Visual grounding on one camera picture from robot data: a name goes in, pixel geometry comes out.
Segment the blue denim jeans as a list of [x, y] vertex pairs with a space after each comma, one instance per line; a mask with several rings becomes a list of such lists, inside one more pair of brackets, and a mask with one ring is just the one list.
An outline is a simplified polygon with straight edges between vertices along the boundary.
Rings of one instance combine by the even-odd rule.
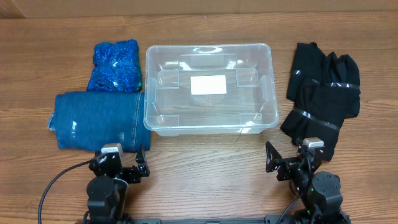
[[150, 149], [144, 93], [74, 91], [57, 95], [47, 127], [60, 149], [99, 151], [120, 143], [124, 152]]

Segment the black taped garment front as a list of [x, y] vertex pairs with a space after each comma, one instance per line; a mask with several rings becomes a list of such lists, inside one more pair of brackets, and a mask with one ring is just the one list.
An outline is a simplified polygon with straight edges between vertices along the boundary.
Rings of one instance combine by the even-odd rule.
[[330, 161], [344, 120], [359, 115], [359, 95], [359, 85], [307, 79], [301, 84], [294, 108], [282, 123], [281, 130], [293, 142], [306, 138], [322, 140], [325, 146], [323, 160]]

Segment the clear plastic storage bin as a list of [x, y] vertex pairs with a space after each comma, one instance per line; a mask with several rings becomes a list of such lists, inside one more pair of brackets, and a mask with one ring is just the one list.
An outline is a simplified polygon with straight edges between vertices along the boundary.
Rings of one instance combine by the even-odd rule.
[[278, 122], [272, 52], [267, 44], [147, 49], [147, 129], [160, 136], [259, 134]]

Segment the blue sequin fabric bundle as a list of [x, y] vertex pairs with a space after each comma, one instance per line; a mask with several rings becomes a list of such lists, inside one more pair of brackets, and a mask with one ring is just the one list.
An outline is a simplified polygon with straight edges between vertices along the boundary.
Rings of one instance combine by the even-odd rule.
[[138, 92], [142, 90], [142, 72], [137, 41], [122, 40], [96, 44], [94, 68], [88, 91]]

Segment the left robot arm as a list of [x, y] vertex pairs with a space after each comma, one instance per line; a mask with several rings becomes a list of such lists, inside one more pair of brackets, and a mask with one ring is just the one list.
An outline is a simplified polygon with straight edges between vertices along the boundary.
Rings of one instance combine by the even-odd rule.
[[84, 223], [133, 223], [130, 214], [124, 213], [127, 191], [150, 175], [145, 151], [136, 153], [136, 165], [122, 165], [123, 149], [120, 143], [104, 145], [95, 152], [89, 169], [95, 174], [86, 188], [88, 211]]

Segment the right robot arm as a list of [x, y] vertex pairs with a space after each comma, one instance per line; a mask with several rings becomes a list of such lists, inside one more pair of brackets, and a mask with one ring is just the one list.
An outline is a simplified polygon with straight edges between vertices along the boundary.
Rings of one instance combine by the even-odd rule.
[[266, 142], [266, 172], [277, 171], [277, 180], [288, 180], [296, 198], [281, 215], [268, 215], [265, 223], [350, 223], [341, 209], [343, 196], [340, 178], [330, 172], [318, 172], [326, 152], [318, 138], [298, 140], [295, 157], [283, 158], [271, 142]]

